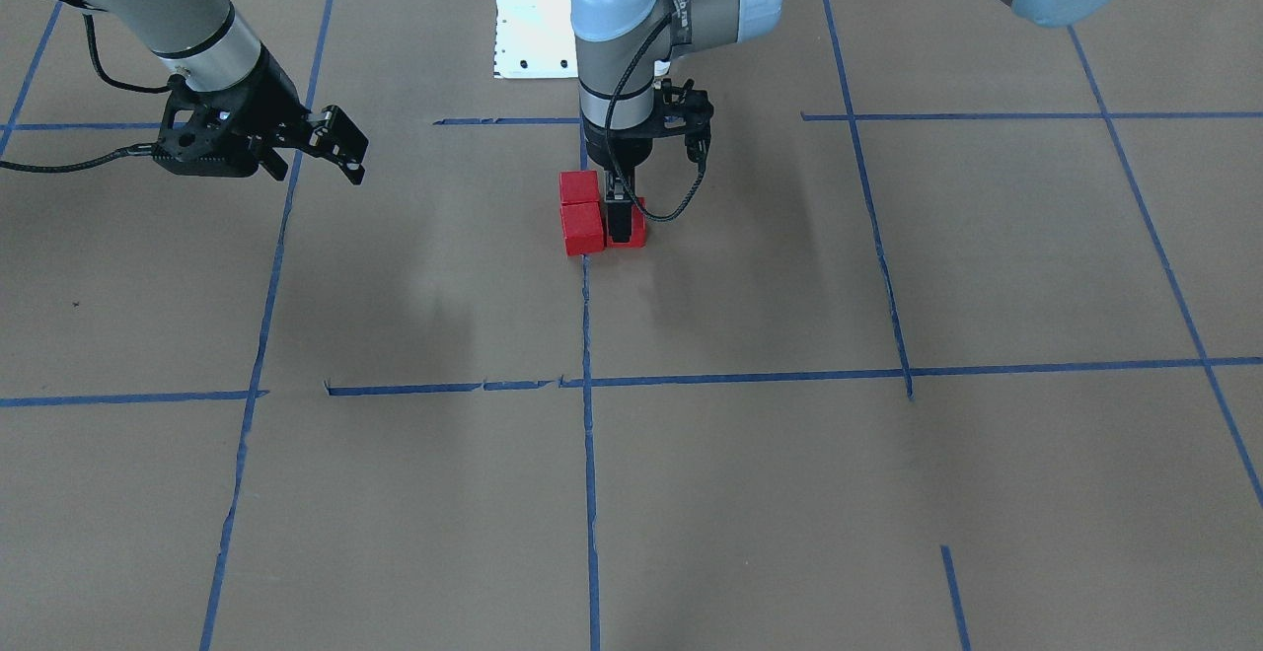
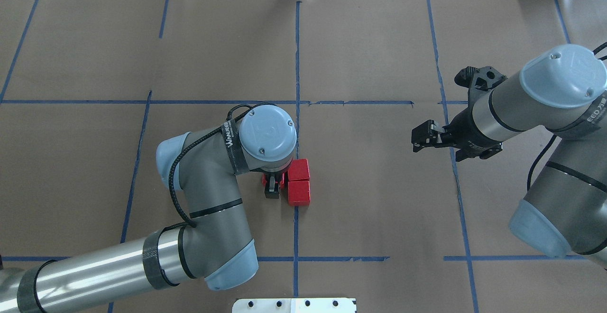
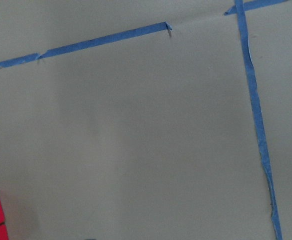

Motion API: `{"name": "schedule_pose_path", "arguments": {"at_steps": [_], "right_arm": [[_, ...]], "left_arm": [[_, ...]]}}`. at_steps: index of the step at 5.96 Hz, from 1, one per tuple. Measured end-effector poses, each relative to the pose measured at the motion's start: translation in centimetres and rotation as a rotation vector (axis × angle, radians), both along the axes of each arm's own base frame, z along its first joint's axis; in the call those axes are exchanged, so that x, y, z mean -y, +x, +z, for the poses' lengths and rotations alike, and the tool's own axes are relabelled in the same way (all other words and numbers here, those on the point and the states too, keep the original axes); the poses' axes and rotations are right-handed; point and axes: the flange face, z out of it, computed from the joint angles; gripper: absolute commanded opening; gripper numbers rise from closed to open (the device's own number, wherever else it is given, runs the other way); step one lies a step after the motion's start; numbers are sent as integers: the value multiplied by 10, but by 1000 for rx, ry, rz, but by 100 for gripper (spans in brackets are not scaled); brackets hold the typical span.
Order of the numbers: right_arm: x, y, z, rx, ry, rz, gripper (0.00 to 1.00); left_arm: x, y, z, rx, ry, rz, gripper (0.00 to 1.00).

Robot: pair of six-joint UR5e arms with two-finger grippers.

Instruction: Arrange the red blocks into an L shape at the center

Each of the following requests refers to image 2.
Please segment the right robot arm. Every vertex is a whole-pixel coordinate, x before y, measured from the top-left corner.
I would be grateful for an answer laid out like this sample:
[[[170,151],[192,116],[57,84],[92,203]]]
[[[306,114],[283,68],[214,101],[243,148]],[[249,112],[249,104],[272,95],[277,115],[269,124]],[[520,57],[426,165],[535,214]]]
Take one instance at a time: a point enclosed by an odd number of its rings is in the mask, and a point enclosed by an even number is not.
[[[551,258],[576,253],[606,267],[606,63],[575,44],[553,47],[508,77],[463,68],[455,83],[468,106],[444,126],[412,130],[413,151],[454,148],[455,159],[488,159],[502,144],[542,126],[559,139],[510,218],[509,229]]]

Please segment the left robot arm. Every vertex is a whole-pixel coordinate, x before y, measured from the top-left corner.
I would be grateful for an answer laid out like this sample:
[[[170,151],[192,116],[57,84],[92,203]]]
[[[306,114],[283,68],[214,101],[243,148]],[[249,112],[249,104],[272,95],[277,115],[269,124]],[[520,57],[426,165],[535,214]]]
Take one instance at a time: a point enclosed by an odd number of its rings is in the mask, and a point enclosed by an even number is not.
[[[203,278],[213,291],[249,281],[258,271],[237,176],[279,176],[294,159],[297,132],[290,114],[269,103],[246,105],[215,129],[161,142],[156,166],[182,222],[145,238],[22,270],[1,272],[3,313],[73,313]]]

